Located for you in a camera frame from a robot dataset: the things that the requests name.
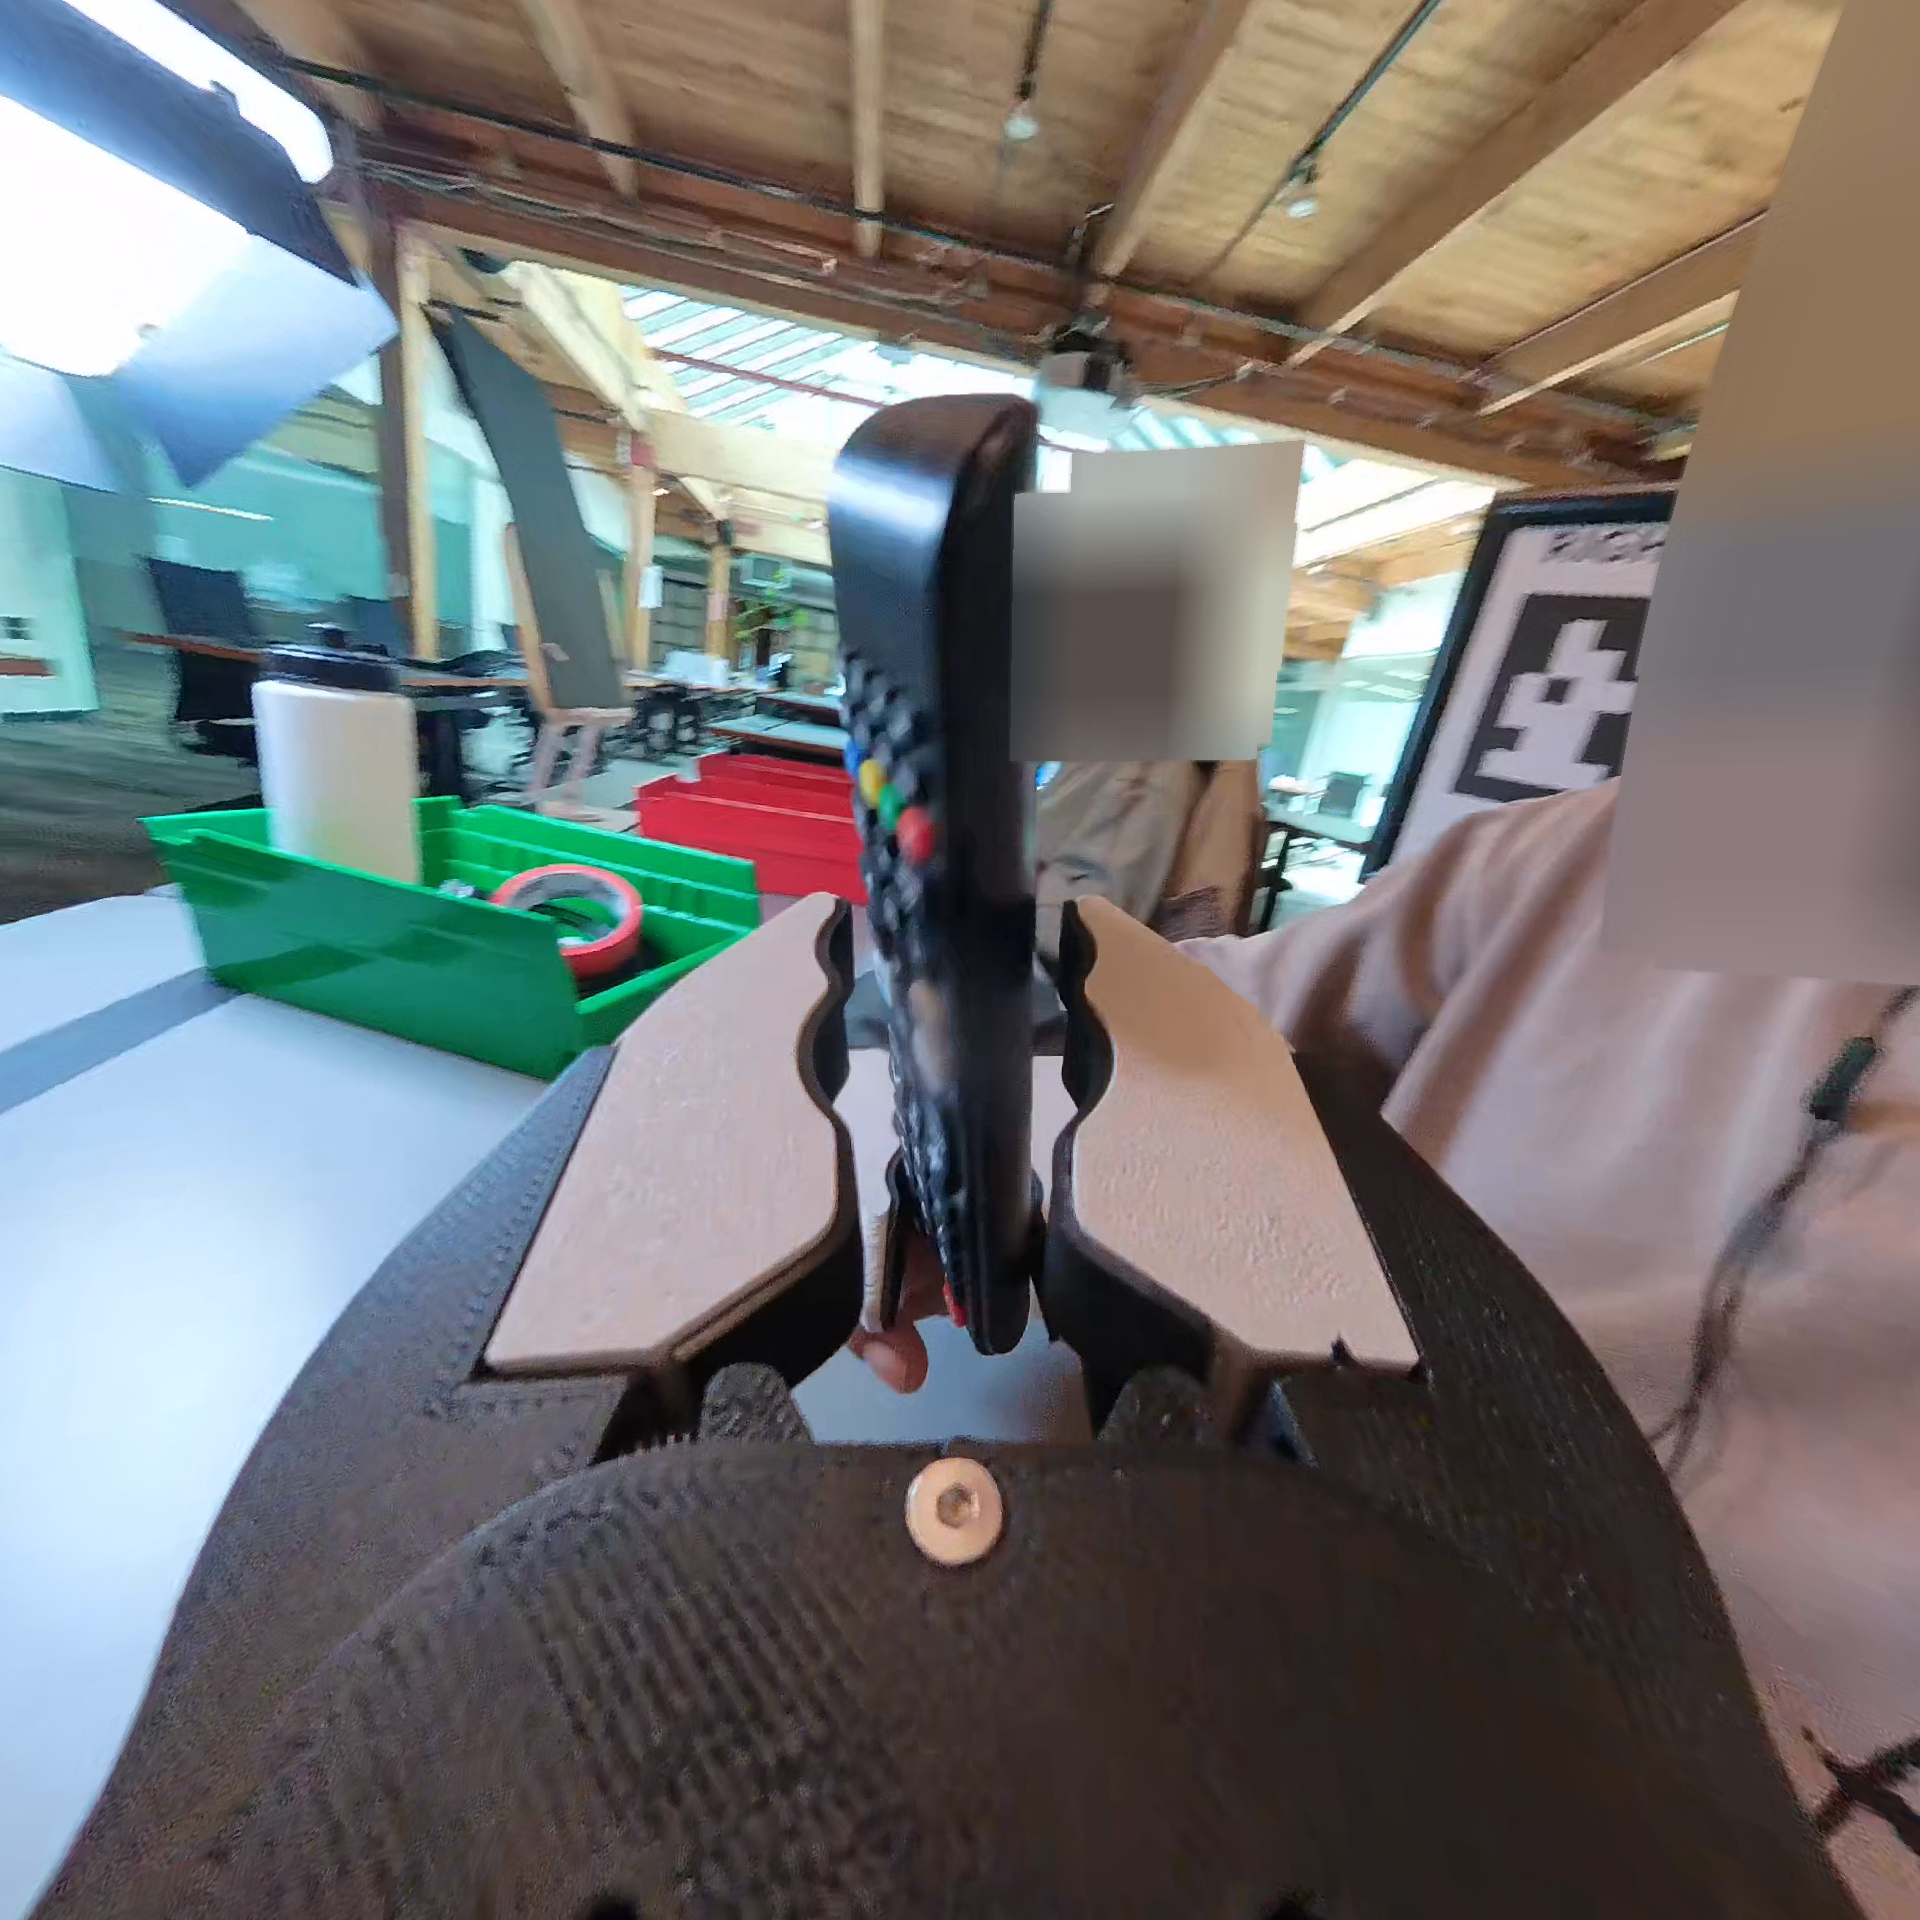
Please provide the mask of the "black white marker board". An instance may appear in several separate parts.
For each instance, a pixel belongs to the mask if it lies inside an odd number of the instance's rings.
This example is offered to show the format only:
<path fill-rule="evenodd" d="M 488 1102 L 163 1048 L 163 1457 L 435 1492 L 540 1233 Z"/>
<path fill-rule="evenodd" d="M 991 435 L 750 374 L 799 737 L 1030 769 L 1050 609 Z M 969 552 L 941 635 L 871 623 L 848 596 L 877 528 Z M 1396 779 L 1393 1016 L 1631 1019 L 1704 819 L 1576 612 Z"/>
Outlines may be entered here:
<path fill-rule="evenodd" d="M 1357 874 L 1451 823 L 1621 777 L 1675 482 L 1498 496 Z"/>

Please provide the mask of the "red tape roll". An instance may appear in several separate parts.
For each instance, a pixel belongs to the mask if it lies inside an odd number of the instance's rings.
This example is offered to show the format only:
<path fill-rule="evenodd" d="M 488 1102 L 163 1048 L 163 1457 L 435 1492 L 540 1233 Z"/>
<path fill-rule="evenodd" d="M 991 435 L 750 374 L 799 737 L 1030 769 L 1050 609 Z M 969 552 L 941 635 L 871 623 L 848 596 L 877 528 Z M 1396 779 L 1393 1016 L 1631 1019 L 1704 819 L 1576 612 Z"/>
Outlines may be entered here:
<path fill-rule="evenodd" d="M 582 862 L 524 870 L 499 881 L 488 904 L 538 920 L 582 988 L 599 988 L 638 962 L 645 900 L 611 870 Z"/>

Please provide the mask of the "white junction box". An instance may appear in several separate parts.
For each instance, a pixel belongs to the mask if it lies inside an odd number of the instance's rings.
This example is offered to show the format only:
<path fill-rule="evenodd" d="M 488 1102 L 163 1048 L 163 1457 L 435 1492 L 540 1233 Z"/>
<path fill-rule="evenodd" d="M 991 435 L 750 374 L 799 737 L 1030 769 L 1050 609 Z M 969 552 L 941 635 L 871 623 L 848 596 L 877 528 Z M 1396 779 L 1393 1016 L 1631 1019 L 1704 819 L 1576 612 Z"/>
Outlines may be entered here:
<path fill-rule="evenodd" d="M 1045 436 L 1107 449 L 1138 411 L 1133 361 L 1102 331 L 1066 331 L 1045 345 L 1030 400 Z"/>

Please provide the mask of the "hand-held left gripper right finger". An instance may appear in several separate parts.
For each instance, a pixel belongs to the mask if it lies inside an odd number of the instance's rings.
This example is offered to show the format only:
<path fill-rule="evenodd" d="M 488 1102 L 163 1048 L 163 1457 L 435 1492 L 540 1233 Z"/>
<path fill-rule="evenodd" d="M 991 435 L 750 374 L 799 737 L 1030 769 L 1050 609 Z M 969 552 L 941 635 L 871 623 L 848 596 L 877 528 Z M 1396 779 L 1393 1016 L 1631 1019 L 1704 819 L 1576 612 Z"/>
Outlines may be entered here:
<path fill-rule="evenodd" d="M 1270 1386 L 1420 1348 L 1282 1034 L 1110 900 L 1062 917 L 1045 1327 L 1092 1400 L 1177 1371 L 1239 1431 Z"/>

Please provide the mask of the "red plastic bin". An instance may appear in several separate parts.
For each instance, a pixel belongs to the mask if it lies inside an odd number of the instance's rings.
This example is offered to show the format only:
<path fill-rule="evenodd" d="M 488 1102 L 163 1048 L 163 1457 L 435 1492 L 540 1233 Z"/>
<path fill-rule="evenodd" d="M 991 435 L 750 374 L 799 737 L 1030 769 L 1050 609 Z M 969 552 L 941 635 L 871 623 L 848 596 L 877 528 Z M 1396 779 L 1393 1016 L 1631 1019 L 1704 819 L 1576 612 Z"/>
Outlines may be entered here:
<path fill-rule="evenodd" d="M 645 840 L 744 858 L 764 896 L 868 904 L 843 769 L 713 751 L 683 777 L 642 781 L 629 811 Z"/>

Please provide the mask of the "person's left hand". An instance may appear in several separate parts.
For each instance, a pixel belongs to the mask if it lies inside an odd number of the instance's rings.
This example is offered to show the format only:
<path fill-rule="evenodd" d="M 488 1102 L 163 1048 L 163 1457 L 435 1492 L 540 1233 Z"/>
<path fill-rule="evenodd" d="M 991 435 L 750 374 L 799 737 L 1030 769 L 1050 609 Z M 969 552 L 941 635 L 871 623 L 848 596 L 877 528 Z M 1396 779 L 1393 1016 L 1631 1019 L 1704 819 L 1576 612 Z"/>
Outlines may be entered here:
<path fill-rule="evenodd" d="M 860 1306 L 848 1352 L 892 1391 L 928 1380 L 922 1321 L 944 1321 L 944 1273 L 921 1228 L 881 1211 L 860 1220 Z"/>

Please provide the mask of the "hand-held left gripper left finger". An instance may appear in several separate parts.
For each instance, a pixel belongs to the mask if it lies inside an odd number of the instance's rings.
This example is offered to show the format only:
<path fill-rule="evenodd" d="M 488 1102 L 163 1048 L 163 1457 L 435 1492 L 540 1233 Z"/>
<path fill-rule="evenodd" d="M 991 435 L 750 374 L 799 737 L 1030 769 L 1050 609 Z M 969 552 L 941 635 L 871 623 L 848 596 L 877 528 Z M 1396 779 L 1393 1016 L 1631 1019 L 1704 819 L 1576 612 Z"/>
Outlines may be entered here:
<path fill-rule="evenodd" d="M 809 1380 L 860 1311 L 843 999 L 852 910 L 804 896 L 611 1048 L 483 1348 L 499 1380 L 614 1374 L 683 1411 L 734 1361 Z"/>

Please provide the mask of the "white water bottle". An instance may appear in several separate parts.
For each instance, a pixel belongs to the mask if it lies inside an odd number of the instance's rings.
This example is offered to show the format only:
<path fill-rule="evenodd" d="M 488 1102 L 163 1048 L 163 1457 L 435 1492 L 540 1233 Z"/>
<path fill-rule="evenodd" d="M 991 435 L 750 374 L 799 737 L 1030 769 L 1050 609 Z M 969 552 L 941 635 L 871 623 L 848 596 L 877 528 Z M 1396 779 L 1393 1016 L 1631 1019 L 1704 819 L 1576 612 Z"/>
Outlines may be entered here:
<path fill-rule="evenodd" d="M 277 643 L 259 658 L 252 734 L 277 852 L 420 881 L 417 720 L 396 662 Z"/>

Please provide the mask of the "green plastic bin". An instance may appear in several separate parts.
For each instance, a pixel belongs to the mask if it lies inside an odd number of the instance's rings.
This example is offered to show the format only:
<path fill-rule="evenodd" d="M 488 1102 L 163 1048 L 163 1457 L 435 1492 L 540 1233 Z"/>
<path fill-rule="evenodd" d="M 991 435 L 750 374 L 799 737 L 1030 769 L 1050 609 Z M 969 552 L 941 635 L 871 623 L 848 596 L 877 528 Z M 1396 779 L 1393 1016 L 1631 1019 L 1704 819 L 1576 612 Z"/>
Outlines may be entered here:
<path fill-rule="evenodd" d="M 277 852 L 259 805 L 141 828 L 219 987 L 538 1078 L 614 1043 L 758 928 L 744 858 L 497 802 L 420 801 L 413 819 L 420 881 Z M 638 956 L 597 981 L 568 972 L 558 929 L 494 904 L 556 865 L 604 870 L 638 893 Z"/>

